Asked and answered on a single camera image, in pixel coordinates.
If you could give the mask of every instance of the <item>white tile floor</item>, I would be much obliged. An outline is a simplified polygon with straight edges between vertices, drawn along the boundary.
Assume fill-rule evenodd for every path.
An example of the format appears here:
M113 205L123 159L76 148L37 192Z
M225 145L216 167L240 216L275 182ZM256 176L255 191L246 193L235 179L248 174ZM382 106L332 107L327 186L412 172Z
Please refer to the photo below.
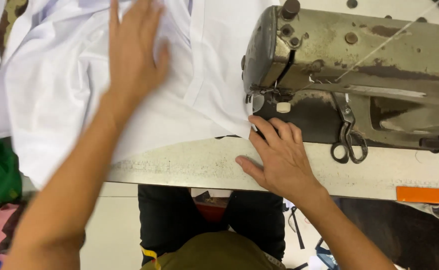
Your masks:
M81 269L140 269L141 225L136 185L106 183L101 196L86 228L86 244L81 250ZM306 247L301 250L298 236L288 225L289 216L290 211L285 213L286 251L283 263L288 268L295 268L308 262L310 256L316 255L314 247L320 236L303 214L297 212L298 226Z

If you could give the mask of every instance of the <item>forearm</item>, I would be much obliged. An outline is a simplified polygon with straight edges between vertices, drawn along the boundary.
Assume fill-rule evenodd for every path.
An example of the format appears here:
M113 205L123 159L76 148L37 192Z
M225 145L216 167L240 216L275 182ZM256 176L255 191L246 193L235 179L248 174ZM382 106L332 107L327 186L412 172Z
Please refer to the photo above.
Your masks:
M109 93L102 97L96 116L74 150L28 207L15 245L34 249L82 236L131 113Z
M393 263L336 206L325 188L293 201L318 230L344 270L395 270Z

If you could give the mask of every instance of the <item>white thread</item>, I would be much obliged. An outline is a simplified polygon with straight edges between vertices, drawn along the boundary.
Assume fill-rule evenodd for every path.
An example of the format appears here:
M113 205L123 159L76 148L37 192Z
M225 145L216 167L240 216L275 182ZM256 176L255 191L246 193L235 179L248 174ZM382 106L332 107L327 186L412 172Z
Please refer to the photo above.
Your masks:
M429 7L427 10L425 10L423 13L421 13L419 15L419 17L424 16L425 14L427 14L428 12L430 12L433 8L435 8L436 6L439 5L439 1L435 2L431 5L431 7ZM359 60L359 62L357 62L356 64L352 65L352 67L350 67L346 72L343 73L343 75L341 75L340 77L338 77L335 81L337 82L339 79L341 79L344 75L348 74L349 72L353 71L353 69L363 63L366 59L368 59L370 56L372 56L375 52L377 52L379 49L381 49L383 46L385 46L386 44L388 44L391 40L393 40L396 36L398 36L401 32L403 32L404 30L408 29L413 23L415 23L416 21L410 21L407 25L405 25L403 28L401 28L399 31L396 32L396 34L392 35L390 38L388 38L385 42L383 42L383 44L379 45L376 49L374 49L370 54L366 55L366 57L364 57L363 59Z

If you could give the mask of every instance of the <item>leg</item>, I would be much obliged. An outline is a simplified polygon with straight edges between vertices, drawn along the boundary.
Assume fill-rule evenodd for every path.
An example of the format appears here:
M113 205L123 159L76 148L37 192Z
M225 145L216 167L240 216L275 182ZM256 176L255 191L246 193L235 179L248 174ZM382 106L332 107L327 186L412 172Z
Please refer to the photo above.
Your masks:
M205 233L201 216L185 187L138 185L141 246L161 256ZM153 258L143 256L143 264Z
M283 259L286 248L283 198L269 192L234 191L223 219L264 252Z

